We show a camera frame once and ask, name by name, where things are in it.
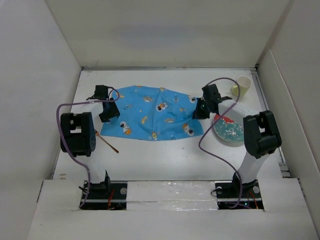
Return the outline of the blue space-print cloth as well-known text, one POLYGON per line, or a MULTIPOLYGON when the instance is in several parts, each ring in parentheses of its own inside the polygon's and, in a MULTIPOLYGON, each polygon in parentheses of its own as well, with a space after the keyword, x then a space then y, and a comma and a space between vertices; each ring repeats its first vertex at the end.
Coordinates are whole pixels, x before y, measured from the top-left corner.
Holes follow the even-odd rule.
POLYGON ((105 122, 102 136, 143 141, 180 140, 203 135, 193 118, 197 98, 164 87, 133 85, 112 92, 120 116, 105 122))

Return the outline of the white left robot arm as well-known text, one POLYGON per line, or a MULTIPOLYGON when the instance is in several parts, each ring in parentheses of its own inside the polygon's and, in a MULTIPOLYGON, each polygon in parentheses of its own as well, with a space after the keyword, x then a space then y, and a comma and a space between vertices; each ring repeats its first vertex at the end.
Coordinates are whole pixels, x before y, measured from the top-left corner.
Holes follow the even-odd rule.
POLYGON ((116 101, 120 98, 118 94, 116 98, 111 97, 112 93, 118 91, 106 85, 96 85, 94 94, 88 97, 84 102, 63 103, 56 109, 56 122, 60 135, 60 147, 64 153, 67 153, 70 158, 78 165, 85 168, 87 172, 87 184, 85 187, 80 187, 84 197, 87 198, 90 194, 91 187, 91 172, 89 167, 78 161, 77 156, 90 157, 96 149, 96 131, 94 127, 93 114, 90 111, 83 113, 63 113, 60 110, 63 107, 72 107, 78 105, 88 105, 101 103, 102 112, 98 114, 102 123, 109 123, 113 118, 119 118, 120 111, 116 105, 116 101))

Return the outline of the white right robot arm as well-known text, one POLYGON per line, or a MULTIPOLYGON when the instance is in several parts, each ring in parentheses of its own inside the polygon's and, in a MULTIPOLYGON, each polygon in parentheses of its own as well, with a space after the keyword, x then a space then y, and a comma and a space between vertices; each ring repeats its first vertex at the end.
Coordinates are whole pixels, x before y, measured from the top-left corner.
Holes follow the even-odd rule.
POLYGON ((231 191, 235 196, 243 197, 249 192, 249 185, 257 180, 265 160, 282 145, 275 116, 270 110, 256 111, 228 96, 221 97, 215 84, 204 86, 202 91, 192 116, 194 119, 207 119, 213 113, 242 126, 246 154, 233 175, 231 191))

